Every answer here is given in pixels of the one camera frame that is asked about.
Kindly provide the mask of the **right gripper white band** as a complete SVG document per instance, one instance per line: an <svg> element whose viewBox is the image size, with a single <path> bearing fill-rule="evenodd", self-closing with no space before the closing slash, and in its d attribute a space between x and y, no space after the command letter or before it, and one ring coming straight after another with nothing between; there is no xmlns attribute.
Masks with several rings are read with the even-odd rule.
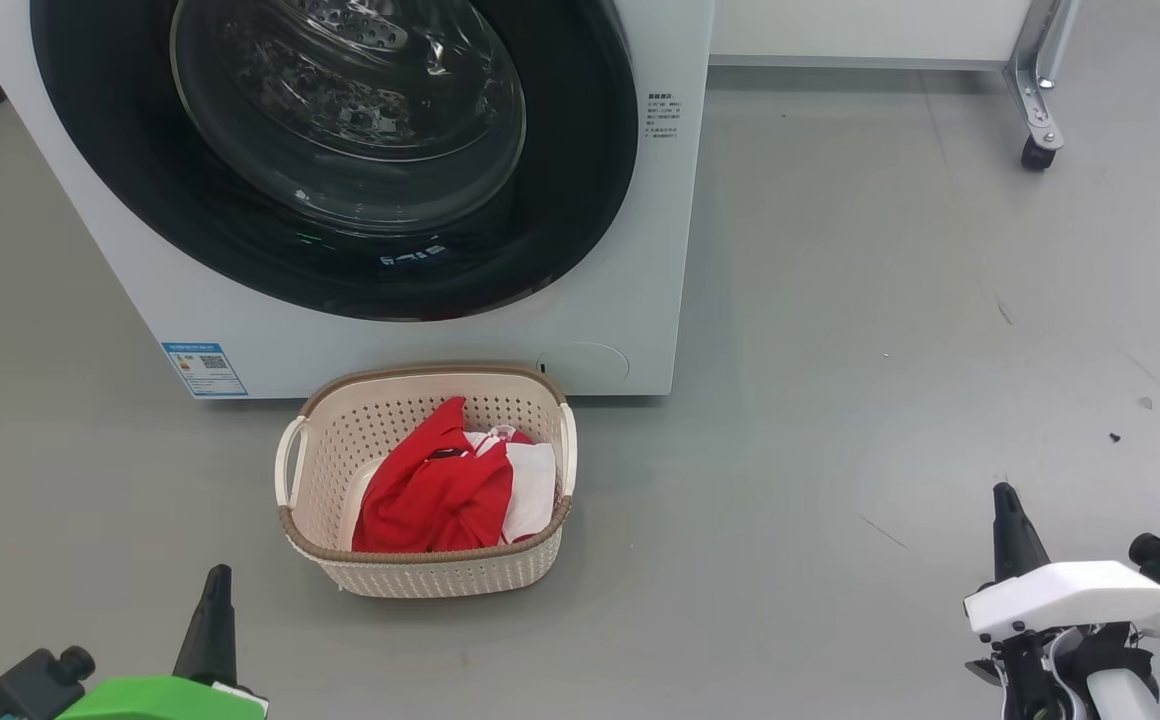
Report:
<svg viewBox="0 0 1160 720"><path fill-rule="evenodd" d="M969 669L1001 689L1000 720L1157 720L1152 655L1136 642L1160 639L1160 584L1116 561L1051 563L1012 483L992 495L996 584L963 608L989 647Z"/></svg>

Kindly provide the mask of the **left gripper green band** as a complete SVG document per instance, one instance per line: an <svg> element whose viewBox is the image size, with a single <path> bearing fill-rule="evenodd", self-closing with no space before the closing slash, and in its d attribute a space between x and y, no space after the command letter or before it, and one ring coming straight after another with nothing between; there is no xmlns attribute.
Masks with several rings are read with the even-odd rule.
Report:
<svg viewBox="0 0 1160 720"><path fill-rule="evenodd" d="M238 688L229 565L209 570L172 675L114 676L56 720L266 720L268 701L223 688Z"/></svg>

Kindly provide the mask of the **red garment with white tag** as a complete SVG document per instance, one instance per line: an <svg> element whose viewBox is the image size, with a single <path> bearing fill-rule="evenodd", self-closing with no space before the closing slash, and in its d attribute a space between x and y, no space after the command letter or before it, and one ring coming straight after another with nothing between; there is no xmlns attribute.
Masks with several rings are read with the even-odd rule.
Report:
<svg viewBox="0 0 1160 720"><path fill-rule="evenodd" d="M465 434L462 397L448 398L375 471L351 551L440 553L496 547L510 507L512 461Z"/></svg>

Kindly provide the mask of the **red and white garment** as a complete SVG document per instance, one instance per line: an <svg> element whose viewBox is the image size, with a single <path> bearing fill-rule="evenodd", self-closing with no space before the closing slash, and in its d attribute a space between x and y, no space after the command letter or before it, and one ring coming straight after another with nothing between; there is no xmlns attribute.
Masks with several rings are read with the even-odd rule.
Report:
<svg viewBox="0 0 1160 720"><path fill-rule="evenodd" d="M556 459L548 443L535 442L524 430L501 426L488 432L465 432L476 456L507 445L512 495L498 544L525 541L551 524L554 507Z"/></svg>

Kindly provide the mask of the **black round glass machine door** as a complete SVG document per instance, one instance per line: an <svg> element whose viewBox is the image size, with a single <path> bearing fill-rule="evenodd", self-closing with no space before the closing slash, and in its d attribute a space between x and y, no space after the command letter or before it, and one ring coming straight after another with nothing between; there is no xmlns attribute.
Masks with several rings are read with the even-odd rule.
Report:
<svg viewBox="0 0 1160 720"><path fill-rule="evenodd" d="M612 0L28 0L56 115L183 255L307 310L484 313L579 264L635 172Z"/></svg>

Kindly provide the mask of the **cream perforated laundry basket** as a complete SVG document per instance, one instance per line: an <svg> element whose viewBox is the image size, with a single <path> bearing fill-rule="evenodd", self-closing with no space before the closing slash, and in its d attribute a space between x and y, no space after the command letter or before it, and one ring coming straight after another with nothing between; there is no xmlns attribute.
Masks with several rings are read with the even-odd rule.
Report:
<svg viewBox="0 0 1160 720"><path fill-rule="evenodd" d="M553 448L548 528L488 550L353 552L353 528L375 470L449 397L465 398L472 430L515 427ZM343 591L393 599L516 591L543 579L560 552L574 506L575 416L565 392L528 368L398 366L345 374L310 397L284 429L274 483L288 541Z"/></svg>

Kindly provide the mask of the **white front-load washing machine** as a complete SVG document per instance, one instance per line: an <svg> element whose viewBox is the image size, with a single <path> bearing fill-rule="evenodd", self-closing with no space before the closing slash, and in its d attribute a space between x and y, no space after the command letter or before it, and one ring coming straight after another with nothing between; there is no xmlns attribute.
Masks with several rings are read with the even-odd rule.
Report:
<svg viewBox="0 0 1160 720"><path fill-rule="evenodd" d="M435 322L338 317L273 299L188 259L100 181L42 83L28 0L0 0L0 85L147 328L218 343L246 398L307 398L338 374L490 363L566 395L670 392L715 0L612 0L638 99L624 204L561 278L512 304Z"/></svg>

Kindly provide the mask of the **blue white energy label sticker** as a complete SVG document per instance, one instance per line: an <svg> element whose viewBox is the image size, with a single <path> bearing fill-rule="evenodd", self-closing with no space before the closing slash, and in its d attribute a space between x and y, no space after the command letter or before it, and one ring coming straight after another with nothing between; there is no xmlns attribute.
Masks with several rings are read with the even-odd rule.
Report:
<svg viewBox="0 0 1160 720"><path fill-rule="evenodd" d="M195 398L245 398L248 391L218 343L161 343Z"/></svg>

